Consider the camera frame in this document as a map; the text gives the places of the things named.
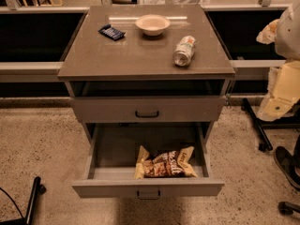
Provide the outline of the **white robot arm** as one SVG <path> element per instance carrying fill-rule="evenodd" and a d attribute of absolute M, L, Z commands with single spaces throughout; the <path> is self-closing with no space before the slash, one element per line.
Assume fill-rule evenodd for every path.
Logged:
<path fill-rule="evenodd" d="M 268 73 L 267 94 L 257 112 L 267 122 L 283 117 L 300 100 L 300 0 L 294 0 L 256 37 L 262 44 L 275 44 L 275 51 L 285 58 Z"/>

